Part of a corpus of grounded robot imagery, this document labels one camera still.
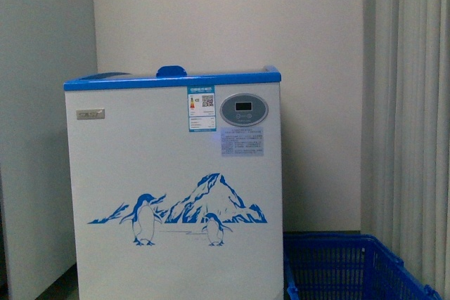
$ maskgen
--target white wall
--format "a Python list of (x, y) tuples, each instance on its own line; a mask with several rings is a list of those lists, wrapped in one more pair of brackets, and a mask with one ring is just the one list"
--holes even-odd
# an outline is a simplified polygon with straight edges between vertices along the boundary
[(9, 299), (75, 263), (63, 82), (96, 71), (92, 0), (0, 0), (1, 213)]
[(359, 230), (362, 0), (94, 0), (98, 70), (275, 65), (285, 230)]

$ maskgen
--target blue crate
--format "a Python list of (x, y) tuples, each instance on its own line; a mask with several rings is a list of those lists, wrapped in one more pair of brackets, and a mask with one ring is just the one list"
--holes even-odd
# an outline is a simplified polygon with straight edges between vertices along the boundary
[(371, 235), (285, 234), (291, 300), (442, 300)]

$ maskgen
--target penguin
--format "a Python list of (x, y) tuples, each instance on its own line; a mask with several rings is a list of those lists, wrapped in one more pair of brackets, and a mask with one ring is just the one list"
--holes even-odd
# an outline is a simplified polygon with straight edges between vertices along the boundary
[(155, 221), (162, 223), (160, 215), (153, 211), (151, 205), (161, 203), (166, 195), (160, 198), (154, 198), (149, 193), (140, 195), (133, 212), (124, 216), (119, 224), (124, 221), (131, 221), (131, 226), (134, 233), (134, 241), (137, 246), (148, 245), (152, 246), (153, 235), (155, 233)]
[(204, 218), (207, 219), (207, 223), (202, 228), (202, 232), (206, 231), (210, 246), (222, 246), (224, 244), (224, 230), (233, 231), (222, 224), (219, 217), (212, 212), (204, 215)]

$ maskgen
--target blue freezer lid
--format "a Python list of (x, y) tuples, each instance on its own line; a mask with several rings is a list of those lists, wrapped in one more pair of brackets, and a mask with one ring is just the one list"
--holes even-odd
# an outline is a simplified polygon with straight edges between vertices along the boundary
[(65, 91), (97, 91), (216, 84), (263, 84), (280, 82), (281, 74), (274, 66), (256, 72), (230, 74), (187, 74), (180, 66), (161, 67), (155, 76), (109, 72), (80, 77), (64, 83)]

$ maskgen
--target floor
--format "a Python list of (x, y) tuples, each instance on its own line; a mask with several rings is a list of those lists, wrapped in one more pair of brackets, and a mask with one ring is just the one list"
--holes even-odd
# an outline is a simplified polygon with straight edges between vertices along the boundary
[[(8, 300), (7, 289), (0, 289), (0, 300)], [(76, 265), (69, 268), (36, 300), (79, 300)]]

